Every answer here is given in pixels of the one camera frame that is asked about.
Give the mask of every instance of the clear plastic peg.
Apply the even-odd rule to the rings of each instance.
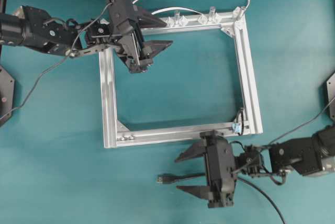
[[[209,8],[208,21],[213,21],[214,16],[215,16],[215,7],[212,6]]]
[[[179,19],[180,19],[180,11],[179,10],[175,10],[174,11],[174,21],[176,24],[179,23]]]

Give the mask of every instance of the hexagonal base plate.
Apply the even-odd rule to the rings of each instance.
[[[8,112],[13,106],[15,80],[12,76],[0,65],[0,117]],[[0,121],[2,126],[10,117],[9,113],[3,120]]]

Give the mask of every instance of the rectangular metal frame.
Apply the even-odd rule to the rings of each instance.
[[[176,33],[220,29],[230,36],[235,43],[238,70],[244,106],[243,135],[263,132],[262,119],[256,89],[254,69],[251,59],[249,37],[245,15],[239,19],[241,9],[237,7],[232,12],[216,13],[213,19],[209,15],[185,16],[187,24],[165,28],[143,29],[144,35]],[[130,145],[173,142],[180,140],[199,139],[202,131],[217,130],[225,137],[237,136],[233,122],[218,124],[182,126],[153,130],[131,131],[117,119],[116,90],[114,79],[113,49],[109,48],[99,53],[100,82],[103,110],[104,147],[116,148]]]

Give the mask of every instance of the teal mat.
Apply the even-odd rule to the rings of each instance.
[[[138,4],[206,12],[210,6],[231,10],[245,0]],[[105,0],[8,0],[7,12],[19,5],[83,22],[96,17]],[[322,109],[323,83],[335,71],[334,19],[334,0],[251,0],[247,22],[264,134],[230,140],[265,144]],[[115,60],[119,118],[132,129],[230,120],[241,103],[231,39],[218,31],[152,38],[174,43],[147,73],[130,75]],[[16,105],[38,73],[58,60],[3,48],[1,64],[16,79]],[[290,138],[330,123],[323,115]],[[69,60],[46,75],[26,106],[0,128],[0,223],[280,223],[263,196],[241,183],[235,206],[223,209],[207,209],[204,200],[174,185],[158,185],[162,172],[203,171],[202,160],[173,163],[189,141],[105,150],[102,138],[98,57]],[[334,220],[335,175],[303,178],[294,172],[281,187],[265,178],[252,181],[288,223]]]

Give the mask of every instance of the metal bracket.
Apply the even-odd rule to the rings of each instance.
[[[187,15],[182,17],[177,12],[174,18],[161,18],[167,23],[166,27],[143,29],[142,33],[143,35],[158,35],[220,29],[230,36],[235,43],[243,96],[243,135],[259,134],[263,132],[262,119],[251,59],[247,23],[244,14],[241,18],[238,17],[240,9],[240,7],[237,7],[232,12],[216,13],[215,8],[211,7],[207,15]],[[117,119],[114,62],[111,48],[99,53],[99,63],[105,148],[199,139],[201,132],[211,130],[217,130],[224,134],[225,137],[238,135],[238,132],[236,133],[232,127],[234,122],[139,131],[127,129]]]
[[[0,117],[11,110],[13,106],[14,84],[14,78],[0,65]],[[9,113],[0,120],[0,126],[11,116],[12,113]]]
[[[327,93],[328,102],[330,102],[333,97],[335,97],[335,73],[327,80]],[[335,121],[335,103],[329,106],[329,117],[331,120]]]

